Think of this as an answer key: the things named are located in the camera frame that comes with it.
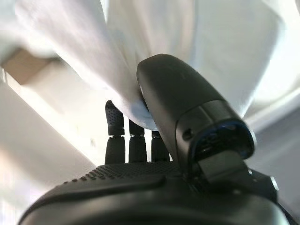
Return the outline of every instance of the white wall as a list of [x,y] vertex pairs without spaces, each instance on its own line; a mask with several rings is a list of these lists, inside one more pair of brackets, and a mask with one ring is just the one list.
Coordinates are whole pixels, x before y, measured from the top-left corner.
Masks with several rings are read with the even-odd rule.
[[0,83],[0,224],[18,219],[46,190],[94,168],[7,84]]

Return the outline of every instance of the robotic hand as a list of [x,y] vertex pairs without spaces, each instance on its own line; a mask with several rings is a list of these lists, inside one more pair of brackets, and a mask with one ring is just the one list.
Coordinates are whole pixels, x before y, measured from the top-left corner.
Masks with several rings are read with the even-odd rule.
[[37,200],[20,225],[287,225],[273,177],[244,163],[254,135],[195,70],[170,55],[137,79],[172,162],[102,165]]

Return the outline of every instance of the black plastic casing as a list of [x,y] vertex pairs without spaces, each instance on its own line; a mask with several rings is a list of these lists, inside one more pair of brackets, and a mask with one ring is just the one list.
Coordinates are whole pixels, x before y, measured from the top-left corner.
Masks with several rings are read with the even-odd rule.
[[[255,138],[246,124],[185,62],[166,54],[150,57],[139,63],[137,79],[165,145],[184,173],[192,174],[195,161],[222,150],[219,146],[226,146],[230,136],[239,144],[232,141],[227,148],[243,149],[243,159],[253,154]],[[219,145],[210,145],[213,137]]]

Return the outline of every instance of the small hole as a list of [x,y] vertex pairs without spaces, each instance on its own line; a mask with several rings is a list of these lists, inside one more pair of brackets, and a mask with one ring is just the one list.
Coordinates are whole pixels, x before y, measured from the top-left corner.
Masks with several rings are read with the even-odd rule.
[[193,131],[191,129],[186,130],[183,135],[182,138],[187,141],[189,139],[191,139],[194,136]]

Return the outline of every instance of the white cloth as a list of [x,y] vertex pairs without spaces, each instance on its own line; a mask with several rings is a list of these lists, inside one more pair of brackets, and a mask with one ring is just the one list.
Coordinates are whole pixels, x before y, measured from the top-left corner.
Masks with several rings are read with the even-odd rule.
[[261,0],[18,0],[33,34],[138,125],[156,129],[143,105],[137,64],[159,53],[196,69],[241,116],[281,37],[280,18]]

